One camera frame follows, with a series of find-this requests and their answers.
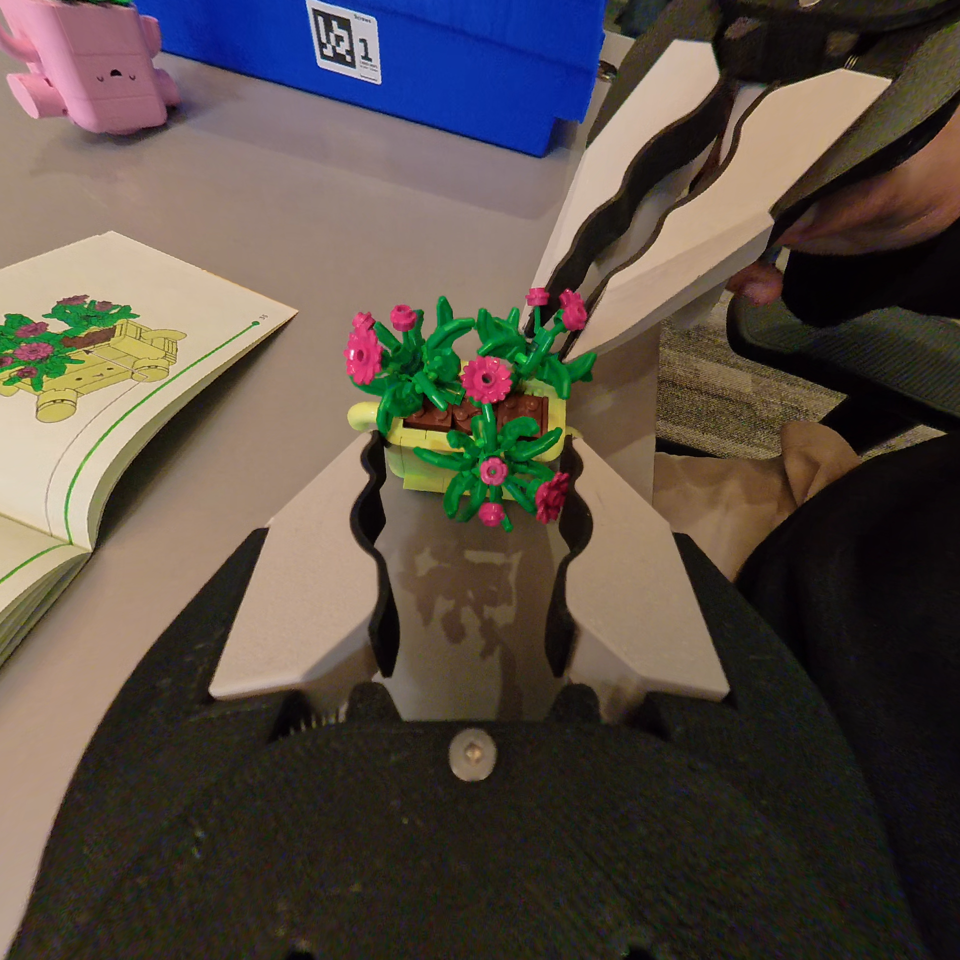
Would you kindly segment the person's right hand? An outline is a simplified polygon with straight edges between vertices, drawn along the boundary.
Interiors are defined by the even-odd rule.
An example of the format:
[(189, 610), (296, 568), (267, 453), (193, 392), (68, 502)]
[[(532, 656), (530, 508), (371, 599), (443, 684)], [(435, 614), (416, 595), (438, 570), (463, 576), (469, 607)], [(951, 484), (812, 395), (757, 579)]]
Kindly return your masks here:
[[(959, 217), (959, 113), (893, 170), (816, 203), (777, 241), (792, 253), (857, 257), (908, 248)], [(758, 260), (727, 283), (756, 306), (782, 298), (785, 273)]]

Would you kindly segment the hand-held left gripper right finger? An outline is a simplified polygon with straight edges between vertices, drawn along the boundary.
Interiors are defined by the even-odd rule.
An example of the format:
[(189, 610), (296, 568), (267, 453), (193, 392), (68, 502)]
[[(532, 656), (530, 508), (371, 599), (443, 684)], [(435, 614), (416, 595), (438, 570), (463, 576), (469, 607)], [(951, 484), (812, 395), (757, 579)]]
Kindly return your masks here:
[(722, 701), (729, 684), (667, 522), (582, 438), (566, 439), (559, 465), (568, 553), (547, 613), (554, 674), (590, 687), (606, 721), (651, 691)]

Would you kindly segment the blue plastic bin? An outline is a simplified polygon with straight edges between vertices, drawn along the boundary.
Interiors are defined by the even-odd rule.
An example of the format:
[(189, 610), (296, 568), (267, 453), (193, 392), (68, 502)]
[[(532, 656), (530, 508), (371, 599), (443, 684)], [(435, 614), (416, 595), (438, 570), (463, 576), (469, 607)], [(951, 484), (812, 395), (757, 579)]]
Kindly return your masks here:
[(532, 156), (594, 91), (603, 1), (143, 1), (166, 52)]

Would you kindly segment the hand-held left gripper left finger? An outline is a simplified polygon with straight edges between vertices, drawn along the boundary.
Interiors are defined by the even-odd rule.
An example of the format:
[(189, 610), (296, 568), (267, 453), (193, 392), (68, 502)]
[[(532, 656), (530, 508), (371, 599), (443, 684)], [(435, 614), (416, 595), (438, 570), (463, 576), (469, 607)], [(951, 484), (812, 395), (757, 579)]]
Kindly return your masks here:
[(386, 473), (380, 434), (362, 434), (270, 521), (214, 698), (303, 690), (332, 713), (355, 685), (392, 676), (400, 618), (376, 548)]

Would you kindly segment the instruction booklet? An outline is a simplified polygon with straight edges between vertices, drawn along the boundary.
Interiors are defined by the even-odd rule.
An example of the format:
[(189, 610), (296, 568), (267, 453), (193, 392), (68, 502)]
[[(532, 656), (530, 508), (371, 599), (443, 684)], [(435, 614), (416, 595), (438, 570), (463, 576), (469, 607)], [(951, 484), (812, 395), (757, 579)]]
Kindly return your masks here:
[(1, 657), (86, 563), (131, 462), (296, 315), (115, 232), (1, 270)]

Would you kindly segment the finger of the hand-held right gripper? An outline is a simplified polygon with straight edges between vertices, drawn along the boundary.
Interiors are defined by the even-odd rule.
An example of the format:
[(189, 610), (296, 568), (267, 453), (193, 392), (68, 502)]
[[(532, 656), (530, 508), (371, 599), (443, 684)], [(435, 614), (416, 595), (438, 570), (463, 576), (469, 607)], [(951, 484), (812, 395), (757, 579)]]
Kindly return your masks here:
[(721, 73), (701, 41), (673, 41), (589, 144), (534, 275), (550, 306), (580, 291), (592, 313), (606, 277), (634, 259), (675, 205), (701, 193), (735, 142), (738, 82), (720, 100)]
[(890, 83), (832, 71), (764, 92), (713, 181), (675, 204), (647, 246), (605, 278), (568, 357), (627, 343), (758, 259), (774, 205)]

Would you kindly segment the person's right forearm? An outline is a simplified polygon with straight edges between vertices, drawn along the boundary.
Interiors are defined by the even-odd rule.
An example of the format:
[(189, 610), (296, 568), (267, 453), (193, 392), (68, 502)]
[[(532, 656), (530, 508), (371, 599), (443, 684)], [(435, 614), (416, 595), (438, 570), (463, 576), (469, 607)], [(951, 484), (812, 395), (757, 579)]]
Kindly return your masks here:
[(959, 318), (959, 222), (925, 242), (858, 256), (794, 251), (782, 300), (803, 323), (825, 328), (897, 306)]

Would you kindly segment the pink brick planter figure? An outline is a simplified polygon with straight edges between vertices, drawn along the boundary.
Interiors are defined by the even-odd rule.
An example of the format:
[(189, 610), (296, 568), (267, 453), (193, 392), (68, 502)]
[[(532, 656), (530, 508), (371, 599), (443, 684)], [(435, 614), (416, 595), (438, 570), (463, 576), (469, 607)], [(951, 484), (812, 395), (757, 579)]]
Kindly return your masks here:
[(66, 117), (94, 134), (162, 126), (181, 102), (154, 66), (159, 21), (132, 2), (3, 1), (2, 49), (29, 66), (7, 83), (33, 118)]

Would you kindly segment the black mesh office chair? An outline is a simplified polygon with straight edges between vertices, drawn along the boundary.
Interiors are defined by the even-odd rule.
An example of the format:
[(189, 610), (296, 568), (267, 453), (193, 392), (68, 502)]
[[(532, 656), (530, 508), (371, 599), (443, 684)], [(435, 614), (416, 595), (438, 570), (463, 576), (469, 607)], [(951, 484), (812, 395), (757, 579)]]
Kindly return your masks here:
[(959, 325), (885, 308), (829, 327), (798, 320), (781, 300), (733, 299), (726, 315), (740, 356), (842, 393), (822, 424), (862, 454), (909, 429), (959, 428)]

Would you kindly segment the yellow brick flower planter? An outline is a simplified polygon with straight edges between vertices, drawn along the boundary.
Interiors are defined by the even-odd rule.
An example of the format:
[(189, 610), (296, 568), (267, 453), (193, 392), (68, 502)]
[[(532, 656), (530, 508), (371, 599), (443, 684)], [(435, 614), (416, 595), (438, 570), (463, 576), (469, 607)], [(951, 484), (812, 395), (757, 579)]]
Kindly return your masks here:
[(352, 406), (348, 421), (356, 431), (377, 430), (404, 487), (442, 494), (452, 520), (479, 517), (509, 531), (508, 501), (542, 523), (564, 507), (569, 476), (551, 464), (568, 431), (571, 387), (592, 378), (596, 356), (565, 362), (554, 345), (582, 330), (588, 313), (570, 290), (559, 294), (550, 322), (546, 289), (531, 289), (526, 303), (530, 335), (519, 309), (508, 318), (484, 308), (455, 318), (445, 297), (429, 335), (424, 312), (407, 305), (392, 308), (389, 326), (370, 313), (352, 320), (345, 369), (370, 399)]

